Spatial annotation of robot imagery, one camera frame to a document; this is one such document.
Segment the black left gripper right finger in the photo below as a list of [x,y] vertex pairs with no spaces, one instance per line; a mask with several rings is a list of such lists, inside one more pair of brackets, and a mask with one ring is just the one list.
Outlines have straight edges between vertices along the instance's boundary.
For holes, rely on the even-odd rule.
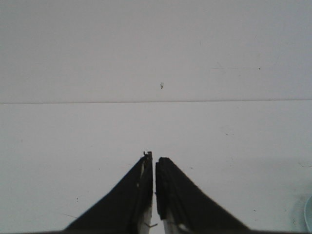
[[157,212],[166,231],[248,231],[167,157],[156,163]]

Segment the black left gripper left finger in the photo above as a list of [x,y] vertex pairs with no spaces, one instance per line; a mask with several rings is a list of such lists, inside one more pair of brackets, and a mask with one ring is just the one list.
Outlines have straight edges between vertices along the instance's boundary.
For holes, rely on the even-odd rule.
[[149,231],[153,206],[152,152],[65,231]]

